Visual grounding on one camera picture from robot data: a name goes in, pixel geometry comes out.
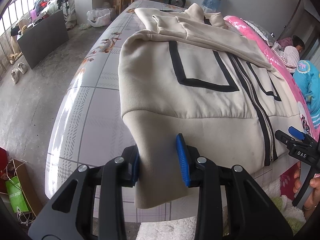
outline cardboard box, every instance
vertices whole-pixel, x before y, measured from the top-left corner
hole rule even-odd
[[[28,202],[28,205],[31,208],[32,212],[37,216],[42,210],[43,206],[32,186],[26,165],[25,163],[16,159],[13,159],[13,164],[16,167],[16,174],[20,181],[24,198]]]

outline white sneaker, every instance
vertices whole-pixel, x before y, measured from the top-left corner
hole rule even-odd
[[[12,78],[12,81],[17,84],[17,82],[19,81],[19,70],[17,68],[14,68],[12,71],[11,71],[11,78]]]
[[[24,75],[25,72],[27,72],[28,68],[26,65],[24,65],[22,62],[20,62],[18,64],[18,69],[20,70],[20,72]]]

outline pink blanket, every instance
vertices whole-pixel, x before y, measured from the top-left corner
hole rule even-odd
[[[239,19],[236,16],[226,16],[224,18],[226,21],[230,22],[237,30],[244,35],[247,39],[254,40],[257,42],[260,50],[266,56],[267,60],[280,72],[280,74],[285,78],[287,81],[294,98],[297,101],[297,105],[300,110],[300,117],[303,128],[305,132],[310,133],[310,135],[315,139],[318,140],[319,131],[315,131],[313,126],[311,116],[307,107],[307,104],[302,96],[302,93],[295,83],[293,77],[287,71],[286,66],[282,63],[280,58],[273,53],[271,48],[260,38],[260,36],[254,32],[243,20]]]

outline concrete floor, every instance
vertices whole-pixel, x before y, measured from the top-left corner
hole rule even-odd
[[[22,56],[0,81],[0,147],[9,158],[27,161],[28,174],[40,201],[44,193],[44,174],[52,127],[67,88],[89,49],[106,28],[68,31],[70,40],[50,53],[32,70]],[[11,80],[11,70],[23,62],[28,71],[19,82]],[[140,223],[126,223],[128,240],[134,240]],[[97,234],[97,219],[93,219]]]

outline human hand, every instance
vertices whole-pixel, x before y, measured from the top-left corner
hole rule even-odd
[[[301,186],[302,186],[302,183],[299,180],[301,162],[298,162],[297,164],[298,164],[298,169],[295,171],[294,176],[293,176],[296,179],[296,181],[294,182],[294,187],[293,187],[294,193],[297,193],[299,188],[301,188]],[[317,206],[317,204],[320,201],[320,178],[311,179],[310,186],[313,187],[313,191],[310,194],[310,196],[308,197],[308,199],[306,200],[306,202],[304,203],[306,218],[308,218],[312,214],[314,208]]]

